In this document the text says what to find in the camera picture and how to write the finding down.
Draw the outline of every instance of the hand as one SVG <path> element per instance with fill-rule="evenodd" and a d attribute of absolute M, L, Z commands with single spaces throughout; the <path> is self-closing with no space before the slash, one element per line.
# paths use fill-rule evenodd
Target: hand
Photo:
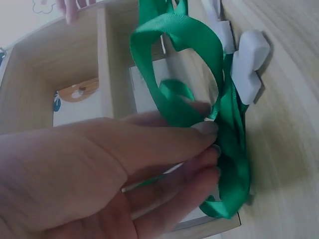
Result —
<path fill-rule="evenodd" d="M 78 16 L 78 6 L 76 3 L 79 4 L 80 8 L 87 6 L 86 0 L 56 0 L 56 5 L 66 17 L 66 22 L 68 24 L 76 20 Z M 96 0 L 89 0 L 88 3 L 89 5 L 95 4 Z"/>
<path fill-rule="evenodd" d="M 47 239 L 155 238 L 215 188 L 216 133 L 209 121 L 167 127 L 153 112 L 0 136 L 0 221 Z M 121 190 L 183 161 L 158 181 Z"/>

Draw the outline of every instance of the finger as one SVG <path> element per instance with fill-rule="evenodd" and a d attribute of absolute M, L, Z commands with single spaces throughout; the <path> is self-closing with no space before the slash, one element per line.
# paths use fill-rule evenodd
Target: finger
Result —
<path fill-rule="evenodd" d="M 141 183 L 143 181 L 159 176 L 168 171 L 169 169 L 173 168 L 175 165 L 176 164 L 166 164 L 143 168 L 134 173 L 133 175 L 130 175 L 123 187 L 132 186 L 134 184 Z"/>
<path fill-rule="evenodd" d="M 218 171 L 209 168 L 197 174 L 172 199 L 134 220 L 139 239 L 156 238 L 173 227 L 198 207 L 218 182 Z"/>
<path fill-rule="evenodd" d="M 175 171 L 146 186 L 125 193 L 132 213 L 138 213 L 169 199 L 198 172 L 216 166 L 218 151 L 211 147 Z"/>
<path fill-rule="evenodd" d="M 128 176 L 139 170 L 189 160 L 217 138 L 218 126 L 205 121 L 190 128 L 145 127 L 113 119 L 92 119 L 54 128 L 83 136 L 117 160 Z"/>
<path fill-rule="evenodd" d="M 78 16 L 78 6 L 76 0 L 65 0 L 66 22 L 71 24 Z"/>
<path fill-rule="evenodd" d="M 211 105 L 205 102 L 191 102 L 189 103 L 194 107 L 201 115 L 204 117 L 210 113 Z M 146 112 L 142 114 L 137 114 L 133 116 L 128 116 L 123 119 L 123 121 L 142 125 L 142 126 L 152 126 L 152 127 L 167 127 L 168 122 L 161 116 L 158 111 Z"/>
<path fill-rule="evenodd" d="M 56 0 L 56 6 L 63 15 L 66 15 L 66 6 L 64 0 Z"/>
<path fill-rule="evenodd" d="M 117 159 L 129 175 L 152 165 L 180 163 L 207 149 L 216 140 L 217 130 L 211 121 L 191 128 L 138 127 L 116 143 L 122 144 Z"/>
<path fill-rule="evenodd" d="M 79 4 L 80 8 L 84 8 L 87 6 L 86 0 L 78 0 L 78 4 Z"/>

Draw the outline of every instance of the white plastic clip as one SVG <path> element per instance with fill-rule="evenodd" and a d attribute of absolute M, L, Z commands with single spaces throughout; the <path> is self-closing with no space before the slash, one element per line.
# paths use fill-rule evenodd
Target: white plastic clip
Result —
<path fill-rule="evenodd" d="M 270 45 L 258 30 L 246 31 L 239 40 L 239 49 L 234 53 L 231 77 L 238 95 L 245 105 L 253 103 L 261 81 L 255 71 L 265 62 Z"/>
<path fill-rule="evenodd" d="M 221 21 L 221 2 L 220 0 L 201 0 L 208 16 L 210 28 L 216 33 L 223 51 L 226 54 L 235 52 L 233 33 L 229 21 Z"/>

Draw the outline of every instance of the wooden box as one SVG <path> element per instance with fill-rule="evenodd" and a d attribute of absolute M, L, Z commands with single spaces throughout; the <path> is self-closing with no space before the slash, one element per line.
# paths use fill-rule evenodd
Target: wooden box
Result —
<path fill-rule="evenodd" d="M 94 78 L 101 116 L 120 119 L 136 113 L 129 35 L 137 25 L 137 0 L 109 0 L 82 10 L 71 26 L 58 19 L 8 48 L 0 67 L 0 134 L 53 126 L 55 92 Z M 165 46 L 166 54 L 160 41 L 153 46 L 153 60 L 167 58 L 172 75 L 185 79 L 199 100 L 210 101 L 203 89 L 214 84 L 213 77 L 192 82 L 197 63 L 184 71 L 179 65 L 185 63 L 180 60 L 184 53 L 176 55 L 168 41 Z M 237 215 L 231 220 L 205 217 L 181 223 L 162 238 L 199 239 L 239 225 Z"/>

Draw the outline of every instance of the ribbon loop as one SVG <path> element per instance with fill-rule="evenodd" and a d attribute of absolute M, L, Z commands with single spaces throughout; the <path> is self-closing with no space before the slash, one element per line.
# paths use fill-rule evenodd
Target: ribbon loop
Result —
<path fill-rule="evenodd" d="M 192 48 L 215 77 L 219 94 L 209 116 L 219 125 L 217 144 L 222 155 L 219 193 L 221 202 L 210 196 L 200 206 L 211 217 L 231 218 L 246 201 L 250 187 L 250 168 L 246 156 L 244 113 L 247 109 L 237 96 L 230 76 L 232 55 L 223 56 L 216 34 L 202 22 L 187 15 L 187 0 L 173 9 L 170 0 L 140 0 L 140 26 L 130 37 L 130 49 L 150 94 L 162 116 L 172 126 L 190 127 L 203 117 L 180 96 L 194 100 L 186 84 L 169 79 L 157 86 L 151 45 L 165 33 L 176 51 Z"/>

